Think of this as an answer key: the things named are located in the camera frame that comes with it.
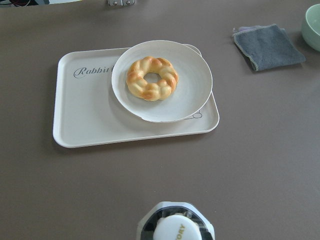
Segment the white plate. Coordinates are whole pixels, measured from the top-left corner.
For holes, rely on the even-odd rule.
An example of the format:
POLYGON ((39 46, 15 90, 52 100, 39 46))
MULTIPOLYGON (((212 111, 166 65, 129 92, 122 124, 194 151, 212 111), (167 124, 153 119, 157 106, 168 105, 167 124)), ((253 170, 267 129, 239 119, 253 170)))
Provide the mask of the white plate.
POLYGON ((152 40, 131 47, 119 57, 111 85, 117 100, 133 115, 149 122, 170 123, 193 115, 204 106, 211 95, 213 77, 206 61, 191 48, 174 41, 152 40), (146 56, 169 60, 179 75, 175 91, 164 100, 143 100, 127 87, 130 66, 146 56))

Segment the aluminium frame post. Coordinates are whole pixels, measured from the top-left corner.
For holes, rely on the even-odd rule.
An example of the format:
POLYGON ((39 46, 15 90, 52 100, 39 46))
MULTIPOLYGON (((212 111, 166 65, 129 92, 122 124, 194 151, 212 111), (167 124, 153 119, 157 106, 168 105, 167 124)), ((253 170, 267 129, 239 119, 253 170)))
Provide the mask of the aluminium frame post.
POLYGON ((135 4, 135 0, 107 0, 110 7, 127 7, 135 4))

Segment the grey folded cloth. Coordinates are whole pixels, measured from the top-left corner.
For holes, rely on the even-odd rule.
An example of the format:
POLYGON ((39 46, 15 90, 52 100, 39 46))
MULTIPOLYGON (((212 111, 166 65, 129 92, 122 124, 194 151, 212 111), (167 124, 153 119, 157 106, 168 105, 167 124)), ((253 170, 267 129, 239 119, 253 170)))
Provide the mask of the grey folded cloth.
POLYGON ((242 26, 232 36, 235 45, 249 59, 256 72, 306 61, 285 29, 276 24, 242 26))

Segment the tea bottle white cap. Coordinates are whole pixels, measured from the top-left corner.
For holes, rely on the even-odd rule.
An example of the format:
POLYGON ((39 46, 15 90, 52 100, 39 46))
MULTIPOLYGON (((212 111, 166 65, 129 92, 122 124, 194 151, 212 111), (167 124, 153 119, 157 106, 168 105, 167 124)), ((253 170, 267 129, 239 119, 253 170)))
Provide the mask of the tea bottle white cap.
POLYGON ((214 240, 213 225, 188 202, 162 201, 138 223, 137 240, 214 240))

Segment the mint green bowl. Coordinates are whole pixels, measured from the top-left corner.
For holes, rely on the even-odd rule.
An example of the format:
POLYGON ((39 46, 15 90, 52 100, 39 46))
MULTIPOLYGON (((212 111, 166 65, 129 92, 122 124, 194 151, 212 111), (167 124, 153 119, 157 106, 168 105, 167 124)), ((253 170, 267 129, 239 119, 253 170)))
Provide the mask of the mint green bowl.
POLYGON ((320 4, 310 6, 301 24, 304 41, 314 50, 320 51, 320 4))

